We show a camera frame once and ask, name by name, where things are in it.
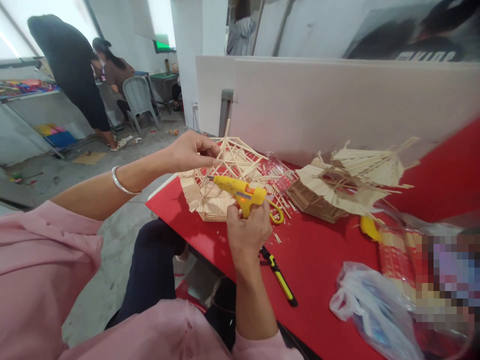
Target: gray plastic chair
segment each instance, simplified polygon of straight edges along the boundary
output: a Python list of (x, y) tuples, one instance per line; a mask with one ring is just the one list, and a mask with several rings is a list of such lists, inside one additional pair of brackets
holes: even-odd
[(137, 120), (137, 115), (146, 112), (150, 112), (151, 117), (155, 121), (157, 129), (160, 130), (159, 121), (155, 116), (154, 108), (150, 101), (150, 92), (147, 80), (139, 76), (134, 76), (125, 80), (123, 83), (123, 93), (125, 94), (128, 106), (130, 106), (130, 111), (127, 111), (128, 116), (130, 117), (130, 124), (132, 121), (135, 123), (138, 135), (140, 135), (141, 138), (144, 137), (140, 129), (140, 124)]

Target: pink shirt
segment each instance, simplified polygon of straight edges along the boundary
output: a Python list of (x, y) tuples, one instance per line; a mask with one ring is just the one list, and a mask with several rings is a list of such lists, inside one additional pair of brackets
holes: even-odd
[(69, 349), (62, 324), (100, 267), (102, 221), (51, 201), (0, 217), (0, 359), (302, 359), (278, 332), (232, 354), (189, 302), (161, 300)]

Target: brown shirt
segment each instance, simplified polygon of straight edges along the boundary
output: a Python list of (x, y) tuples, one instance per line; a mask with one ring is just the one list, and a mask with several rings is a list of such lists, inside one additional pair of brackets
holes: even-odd
[(109, 85), (116, 85), (121, 96), (125, 99), (124, 82), (127, 79), (133, 78), (135, 69), (131, 67), (124, 59), (119, 59), (125, 64), (125, 69), (120, 69), (115, 66), (111, 60), (107, 60), (103, 67), (105, 71), (105, 80)]

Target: stick hut model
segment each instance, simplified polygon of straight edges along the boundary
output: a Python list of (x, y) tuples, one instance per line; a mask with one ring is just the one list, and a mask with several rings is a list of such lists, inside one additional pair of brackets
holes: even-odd
[(412, 137), (398, 149), (385, 151), (348, 149), (348, 141), (343, 149), (332, 154), (330, 164), (324, 162), (319, 152), (311, 164), (296, 171), (299, 179), (286, 192), (302, 212), (330, 223), (348, 214), (382, 222), (370, 209), (387, 195), (400, 193), (383, 187), (412, 187), (400, 185), (405, 169), (398, 154), (418, 139)]
[(178, 173), (190, 211), (198, 212), (206, 222), (227, 221), (227, 207), (236, 201), (230, 193), (209, 181), (208, 176), (229, 176), (248, 182), (251, 187), (265, 187), (270, 179), (257, 170), (260, 161), (267, 158), (239, 137), (228, 136), (229, 127), (230, 119), (224, 137), (211, 137), (220, 146), (217, 166)]

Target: yellow glue gun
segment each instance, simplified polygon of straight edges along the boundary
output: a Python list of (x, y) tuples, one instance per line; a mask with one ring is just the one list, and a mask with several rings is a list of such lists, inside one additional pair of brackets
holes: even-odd
[[(247, 219), (252, 210), (252, 204), (261, 205), (265, 197), (267, 196), (267, 190), (262, 187), (256, 187), (255, 189), (251, 188), (248, 182), (235, 179), (229, 176), (209, 176), (210, 180), (213, 180), (213, 183), (216, 184), (220, 189), (225, 190), (226, 192), (233, 195), (236, 199), (236, 202), (240, 206), (243, 217)], [(281, 224), (284, 221), (283, 211), (271, 201), (268, 201), (270, 205), (277, 209), (280, 214), (280, 219), (275, 220), (270, 213), (270, 217), (276, 224)]]

